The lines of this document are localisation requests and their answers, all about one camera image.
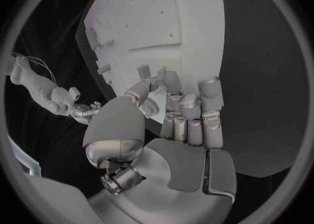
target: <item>wire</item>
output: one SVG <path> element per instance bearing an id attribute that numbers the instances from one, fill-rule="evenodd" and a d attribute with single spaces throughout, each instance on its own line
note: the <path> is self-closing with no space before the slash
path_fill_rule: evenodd
<path id="1" fill-rule="evenodd" d="M 44 67 L 44 68 L 49 72 L 52 81 L 53 81 L 55 84 L 57 84 L 57 81 L 56 81 L 56 79 L 55 79 L 55 76 L 53 75 L 52 71 L 49 69 L 49 67 L 47 66 L 47 64 L 46 64 L 42 59 L 40 59 L 40 58 L 35 58 L 35 57 L 26 57 L 26 56 L 24 56 L 24 55 L 22 55 L 22 54 L 20 54 L 20 53 L 17 53 L 17 52 L 12 52 L 11 55 L 13 55 L 13 56 L 15 56 L 15 57 L 24 57 L 24 58 L 26 58 L 28 61 L 33 62 L 33 63 L 35 63 L 35 64 L 38 64 L 38 65 Z"/>

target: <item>white robot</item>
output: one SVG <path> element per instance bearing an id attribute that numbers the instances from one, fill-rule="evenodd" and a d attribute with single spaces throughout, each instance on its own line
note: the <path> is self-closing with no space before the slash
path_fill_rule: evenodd
<path id="1" fill-rule="evenodd" d="M 98 102 L 89 107 L 75 102 L 77 89 L 58 87 L 36 74 L 29 61 L 33 58 L 13 54 L 10 80 L 25 86 L 32 99 L 53 114 L 88 125 L 86 156 L 104 170 L 100 179 L 105 192 L 91 200 L 102 215 L 100 202 L 113 201 L 121 213 L 111 215 L 114 223 L 122 223 L 121 216 L 130 218 L 129 223 L 224 221 L 237 184 L 233 160 L 221 150 L 223 99 L 217 77 L 200 79 L 199 94 L 185 94 L 176 72 L 163 68 L 151 77 L 143 65 L 138 68 L 141 81 L 124 95 L 103 107 Z M 167 92 L 162 138 L 144 147 L 145 121 L 139 107 L 160 86 Z"/>

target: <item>humanoid robot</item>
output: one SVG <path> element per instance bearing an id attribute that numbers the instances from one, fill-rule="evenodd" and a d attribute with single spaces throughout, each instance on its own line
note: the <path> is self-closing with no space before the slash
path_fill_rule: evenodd
<path id="1" fill-rule="evenodd" d="M 105 191 L 92 199 L 95 205 L 112 201 L 130 223 L 225 220 L 237 185 L 233 160 L 221 149 L 223 98 L 216 76 L 198 81 L 199 94 L 185 94 L 176 72 L 163 68 L 151 77 L 149 66 L 142 65 L 140 81 L 124 95 L 103 107 L 98 102 L 89 107 L 75 103 L 80 96 L 76 88 L 67 91 L 36 74 L 32 60 L 12 55 L 7 75 L 43 108 L 88 125 L 83 139 L 86 156 L 104 170 L 100 179 Z M 161 138 L 144 147 L 145 121 L 139 107 L 160 86 L 166 88 Z M 122 223 L 121 218 L 111 220 Z"/>

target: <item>black background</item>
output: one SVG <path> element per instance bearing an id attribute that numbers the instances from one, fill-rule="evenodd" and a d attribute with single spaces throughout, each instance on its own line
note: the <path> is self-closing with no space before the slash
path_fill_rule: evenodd
<path id="1" fill-rule="evenodd" d="M 5 21 L 9 16 L 8 11 L 12 9 L 16 0 L 2 0 L 1 7 L 1 21 Z M 307 18 L 313 22 L 312 0 L 297 0 L 300 7 L 304 10 Z M 14 191 L 8 184 L 5 175 L 1 173 L 1 196 L 2 196 L 2 212 L 7 217 L 6 222 L 15 223 L 17 220 L 22 220 L 26 223 L 37 223 L 32 214 L 23 206 L 15 195 Z M 314 182 L 313 172 L 308 178 L 307 183 L 302 188 L 300 194 L 286 212 L 275 223 L 290 223 L 294 219 L 299 221 L 311 222 L 314 217 L 312 215 L 312 190 L 311 187 Z"/>

